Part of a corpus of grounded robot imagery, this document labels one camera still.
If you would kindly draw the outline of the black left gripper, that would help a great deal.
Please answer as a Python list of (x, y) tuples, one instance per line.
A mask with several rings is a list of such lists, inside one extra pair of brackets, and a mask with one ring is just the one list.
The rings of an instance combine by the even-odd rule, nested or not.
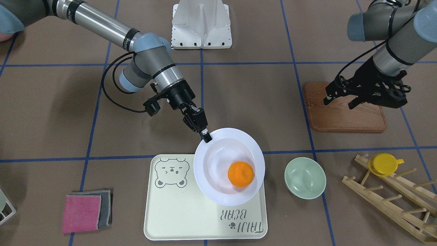
[(326, 86), (324, 105), (328, 105), (338, 97), (356, 96), (348, 103), (349, 109), (354, 109), (362, 103), (370, 103), (388, 108), (400, 108), (407, 104), (406, 93), (411, 87), (404, 85), (402, 78), (407, 75), (405, 70), (394, 77), (381, 73), (373, 58), (368, 59), (350, 79), (345, 79), (340, 73)]

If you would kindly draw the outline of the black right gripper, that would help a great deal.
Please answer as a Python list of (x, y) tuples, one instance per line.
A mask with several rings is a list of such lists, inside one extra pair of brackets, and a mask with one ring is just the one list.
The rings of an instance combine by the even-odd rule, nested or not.
[(169, 100), (173, 110), (180, 110), (183, 114), (183, 122), (193, 131), (199, 133), (205, 143), (212, 140), (207, 129), (208, 121), (203, 108), (196, 106), (193, 99), (196, 97), (186, 80), (162, 90), (162, 97)]

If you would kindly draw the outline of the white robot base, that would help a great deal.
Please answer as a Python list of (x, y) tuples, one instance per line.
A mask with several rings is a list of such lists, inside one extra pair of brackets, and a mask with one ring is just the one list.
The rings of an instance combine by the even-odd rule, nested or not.
[(181, 0), (173, 5), (172, 48), (232, 47), (229, 7), (221, 0)]

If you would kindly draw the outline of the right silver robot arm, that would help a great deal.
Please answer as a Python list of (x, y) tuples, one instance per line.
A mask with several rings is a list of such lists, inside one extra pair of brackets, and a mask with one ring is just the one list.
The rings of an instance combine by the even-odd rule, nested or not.
[(69, 20), (123, 48), (131, 62), (119, 75), (121, 90), (133, 94), (153, 80), (155, 95), (144, 103), (144, 112), (155, 115), (160, 110), (159, 100), (166, 99), (204, 142), (212, 140), (206, 114), (193, 102), (195, 94), (170, 57), (167, 40), (151, 32), (142, 34), (83, 0), (2, 0), (1, 33), (21, 32), (48, 16)]

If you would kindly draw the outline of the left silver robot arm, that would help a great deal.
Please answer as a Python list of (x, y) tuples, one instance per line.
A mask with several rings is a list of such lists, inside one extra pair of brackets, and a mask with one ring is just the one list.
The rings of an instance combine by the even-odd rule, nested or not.
[(403, 84), (406, 69), (437, 45), (437, 3), (435, 0), (373, 0), (367, 11), (348, 21), (352, 41), (381, 41), (378, 51), (362, 64), (350, 79), (338, 73), (326, 86), (325, 105), (338, 97), (354, 95), (350, 109), (362, 103), (400, 108), (407, 103)]

